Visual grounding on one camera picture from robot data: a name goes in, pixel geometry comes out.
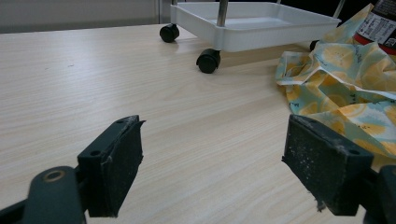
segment plastic tray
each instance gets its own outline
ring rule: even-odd
[[[224,26],[217,26],[219,3],[171,5],[171,22],[230,52],[321,39],[340,20],[278,3],[231,2]]]

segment screw hole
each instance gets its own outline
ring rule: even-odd
[[[44,175],[43,179],[45,182],[49,183],[49,182],[57,181],[57,180],[61,179],[62,177],[64,177],[64,171],[56,170],[56,171],[52,171],[52,172],[49,172],[46,175]]]
[[[92,151],[92,152],[90,153],[91,156],[97,156],[97,155],[99,155],[99,154],[100,154],[100,151],[97,151],[97,150]]]
[[[360,155],[359,151],[357,150],[349,150],[349,153],[354,154],[354,155]]]

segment label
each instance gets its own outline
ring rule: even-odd
[[[379,0],[357,33],[378,44],[396,49],[396,1]]]

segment yellow fabric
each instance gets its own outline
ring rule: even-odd
[[[396,158],[396,57],[353,39],[372,8],[326,34],[311,53],[284,52],[276,83],[285,86],[294,114]]]

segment floral fabric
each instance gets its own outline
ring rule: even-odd
[[[326,34],[311,53],[284,52],[276,83],[285,86],[292,113],[396,158],[396,57],[353,39],[372,8]]]

